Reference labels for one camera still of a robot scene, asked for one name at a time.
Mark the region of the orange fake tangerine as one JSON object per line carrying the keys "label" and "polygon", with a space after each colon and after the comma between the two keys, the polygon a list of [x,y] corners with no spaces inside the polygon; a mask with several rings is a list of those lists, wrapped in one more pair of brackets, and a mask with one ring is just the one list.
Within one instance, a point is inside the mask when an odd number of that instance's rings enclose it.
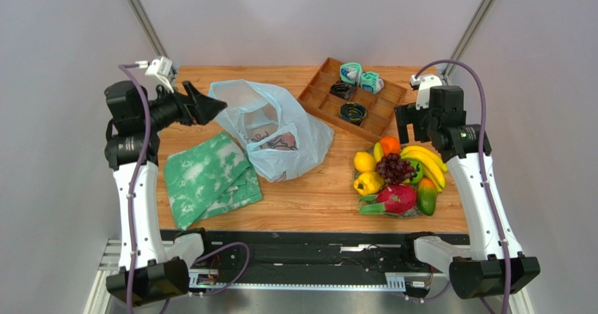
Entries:
{"label": "orange fake tangerine", "polygon": [[398,138],[394,136],[385,136],[378,141],[383,150],[384,156],[391,153],[399,154],[401,152],[401,143]]}

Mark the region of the dark red fake grapes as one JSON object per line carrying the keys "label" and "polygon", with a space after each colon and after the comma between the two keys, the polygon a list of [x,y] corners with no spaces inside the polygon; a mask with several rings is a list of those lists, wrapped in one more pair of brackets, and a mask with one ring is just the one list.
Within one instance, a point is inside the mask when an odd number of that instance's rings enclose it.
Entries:
{"label": "dark red fake grapes", "polygon": [[400,154],[389,153],[376,164],[376,172],[388,185],[409,183],[416,175],[415,169],[408,160],[402,159]]}

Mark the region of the yellow fake banana bunch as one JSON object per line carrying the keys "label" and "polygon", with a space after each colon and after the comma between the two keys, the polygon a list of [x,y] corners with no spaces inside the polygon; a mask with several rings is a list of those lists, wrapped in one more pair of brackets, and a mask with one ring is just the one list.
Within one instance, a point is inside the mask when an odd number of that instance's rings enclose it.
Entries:
{"label": "yellow fake banana bunch", "polygon": [[449,169],[433,151],[419,145],[408,145],[399,153],[402,159],[415,160],[420,164],[424,177],[430,179],[437,189],[443,192],[446,187],[446,174]]}

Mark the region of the yellow fake lemon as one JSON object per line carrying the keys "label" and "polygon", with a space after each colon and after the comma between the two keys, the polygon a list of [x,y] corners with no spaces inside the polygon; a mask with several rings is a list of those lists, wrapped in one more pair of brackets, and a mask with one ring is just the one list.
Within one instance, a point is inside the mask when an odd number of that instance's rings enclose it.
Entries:
{"label": "yellow fake lemon", "polygon": [[376,164],[378,163],[375,157],[364,151],[357,152],[353,159],[354,168],[359,173],[366,173],[376,170]]}

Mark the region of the yellow fake bell pepper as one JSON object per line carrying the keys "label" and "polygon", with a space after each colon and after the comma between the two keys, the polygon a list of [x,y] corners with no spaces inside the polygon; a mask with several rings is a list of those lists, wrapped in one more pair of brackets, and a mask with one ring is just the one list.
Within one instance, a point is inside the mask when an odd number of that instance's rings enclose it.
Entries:
{"label": "yellow fake bell pepper", "polygon": [[386,184],[382,178],[375,171],[368,171],[359,174],[353,182],[353,188],[361,195],[374,195],[378,193]]}

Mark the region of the red green fake mango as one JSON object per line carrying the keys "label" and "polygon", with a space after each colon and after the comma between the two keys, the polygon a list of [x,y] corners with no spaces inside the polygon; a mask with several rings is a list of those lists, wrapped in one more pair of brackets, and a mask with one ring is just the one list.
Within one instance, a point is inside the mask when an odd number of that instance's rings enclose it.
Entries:
{"label": "red green fake mango", "polygon": [[416,186],[416,193],[417,206],[420,212],[426,216],[433,216],[438,195],[435,184],[428,178],[422,178]]}

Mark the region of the pink fake dragon fruit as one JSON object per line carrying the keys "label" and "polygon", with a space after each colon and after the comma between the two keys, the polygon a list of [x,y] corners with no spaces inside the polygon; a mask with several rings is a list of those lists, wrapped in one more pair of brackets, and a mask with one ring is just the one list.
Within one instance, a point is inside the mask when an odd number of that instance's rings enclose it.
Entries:
{"label": "pink fake dragon fruit", "polygon": [[359,213],[400,215],[416,205],[416,191],[409,185],[389,185],[374,195],[359,199]]}

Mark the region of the translucent printed plastic bag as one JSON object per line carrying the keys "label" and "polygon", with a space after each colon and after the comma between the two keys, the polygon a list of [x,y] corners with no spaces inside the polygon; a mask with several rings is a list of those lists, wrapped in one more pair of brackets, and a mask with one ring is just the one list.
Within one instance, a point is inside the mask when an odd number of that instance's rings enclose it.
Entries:
{"label": "translucent printed plastic bag", "polygon": [[333,129],[304,110],[287,89],[235,79],[213,82],[208,95],[227,103],[216,122],[238,140],[267,181],[298,178],[324,161]]}

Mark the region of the single yellow fake banana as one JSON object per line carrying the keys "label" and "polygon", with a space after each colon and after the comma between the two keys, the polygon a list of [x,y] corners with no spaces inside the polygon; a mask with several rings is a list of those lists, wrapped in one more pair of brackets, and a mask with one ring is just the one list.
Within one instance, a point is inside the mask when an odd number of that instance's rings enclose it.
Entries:
{"label": "single yellow fake banana", "polygon": [[381,143],[377,142],[373,146],[373,158],[376,162],[379,162],[385,156]]}

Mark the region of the green fake watermelon ball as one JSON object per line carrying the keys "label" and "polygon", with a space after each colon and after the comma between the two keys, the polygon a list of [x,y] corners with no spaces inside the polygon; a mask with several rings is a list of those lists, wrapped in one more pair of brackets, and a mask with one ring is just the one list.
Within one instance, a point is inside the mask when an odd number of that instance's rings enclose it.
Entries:
{"label": "green fake watermelon ball", "polygon": [[411,164],[411,173],[410,176],[404,181],[404,184],[408,185],[417,185],[423,179],[423,166],[420,162],[415,160],[409,161]]}

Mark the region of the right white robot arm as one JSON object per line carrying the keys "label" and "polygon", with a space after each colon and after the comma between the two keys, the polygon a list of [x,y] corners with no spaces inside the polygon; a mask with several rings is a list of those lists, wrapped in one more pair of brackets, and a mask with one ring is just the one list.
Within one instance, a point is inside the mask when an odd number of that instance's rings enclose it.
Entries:
{"label": "right white robot arm", "polygon": [[461,249],[429,232],[413,233],[415,260],[449,276],[461,299],[516,294],[540,274],[540,264],[526,256],[505,215],[494,187],[491,146],[479,124],[467,124],[464,93],[458,86],[420,85],[415,103],[395,107],[399,139],[430,142],[448,167],[470,235],[470,248]]}

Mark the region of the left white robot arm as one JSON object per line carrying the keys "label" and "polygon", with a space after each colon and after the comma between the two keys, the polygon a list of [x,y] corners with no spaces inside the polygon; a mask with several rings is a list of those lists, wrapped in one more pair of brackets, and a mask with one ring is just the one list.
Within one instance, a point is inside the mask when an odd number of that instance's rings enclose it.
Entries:
{"label": "left white robot arm", "polygon": [[158,85],[154,100],[131,80],[104,91],[112,114],[105,157],[117,185],[122,234],[119,271],[107,277],[106,286],[129,311],[188,293],[190,269],[205,252],[203,229],[182,232],[170,248],[159,229],[159,132],[173,123],[206,125],[227,107],[189,81],[183,87],[178,93]]}

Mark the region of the brown wooden compartment tray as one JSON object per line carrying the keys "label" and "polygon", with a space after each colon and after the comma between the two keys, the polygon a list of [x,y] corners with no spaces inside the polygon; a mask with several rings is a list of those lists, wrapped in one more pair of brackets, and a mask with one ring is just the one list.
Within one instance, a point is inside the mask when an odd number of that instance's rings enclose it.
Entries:
{"label": "brown wooden compartment tray", "polygon": [[329,93],[330,87],[341,81],[342,64],[327,58],[298,96],[298,102],[314,117],[375,143],[389,134],[395,121],[394,108],[405,99],[408,89],[385,80],[379,94],[358,87],[350,100],[345,101]]}

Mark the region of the teal white rolled sock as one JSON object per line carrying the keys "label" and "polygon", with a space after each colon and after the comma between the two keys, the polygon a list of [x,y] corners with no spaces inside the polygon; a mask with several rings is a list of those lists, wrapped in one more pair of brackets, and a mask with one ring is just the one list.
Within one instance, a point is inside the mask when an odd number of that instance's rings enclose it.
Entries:
{"label": "teal white rolled sock", "polygon": [[384,88],[385,82],[376,72],[362,72],[359,85],[363,90],[377,95]]}
{"label": "teal white rolled sock", "polygon": [[362,72],[363,69],[359,63],[342,64],[339,68],[340,80],[348,84],[359,85]]}

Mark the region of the black item in tray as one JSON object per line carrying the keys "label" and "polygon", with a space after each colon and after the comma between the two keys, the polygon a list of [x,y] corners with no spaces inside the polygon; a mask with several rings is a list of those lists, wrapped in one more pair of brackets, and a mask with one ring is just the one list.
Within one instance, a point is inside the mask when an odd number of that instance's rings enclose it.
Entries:
{"label": "black item in tray", "polygon": [[354,84],[340,81],[330,87],[329,93],[345,101],[349,101],[356,90],[357,87]]}

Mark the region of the green white folded cloth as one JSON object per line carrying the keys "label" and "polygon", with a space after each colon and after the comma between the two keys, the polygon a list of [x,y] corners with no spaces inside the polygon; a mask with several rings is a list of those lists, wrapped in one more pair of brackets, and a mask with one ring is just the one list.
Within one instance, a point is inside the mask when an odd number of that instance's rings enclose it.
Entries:
{"label": "green white folded cloth", "polygon": [[263,199],[256,170],[225,132],[169,156],[164,178],[180,230]]}

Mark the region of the speckled round plate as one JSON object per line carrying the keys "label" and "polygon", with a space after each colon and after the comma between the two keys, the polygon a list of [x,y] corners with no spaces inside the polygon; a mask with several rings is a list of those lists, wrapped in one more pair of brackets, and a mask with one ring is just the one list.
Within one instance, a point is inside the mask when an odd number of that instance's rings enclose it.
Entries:
{"label": "speckled round plate", "polygon": [[423,166],[400,152],[377,143],[372,151],[355,155],[353,188],[360,195],[360,214],[408,218],[420,213],[416,186],[423,180]]}

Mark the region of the aluminium frame rail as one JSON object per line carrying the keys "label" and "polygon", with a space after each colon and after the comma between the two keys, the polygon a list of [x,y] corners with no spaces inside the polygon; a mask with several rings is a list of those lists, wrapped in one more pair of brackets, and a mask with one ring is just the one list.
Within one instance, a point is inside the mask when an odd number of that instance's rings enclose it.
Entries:
{"label": "aluminium frame rail", "polygon": [[425,303],[432,286],[447,275],[424,263],[409,262],[402,244],[304,243],[261,233],[245,233],[248,245],[232,247],[193,265],[189,291],[230,289],[314,290],[402,293]]}

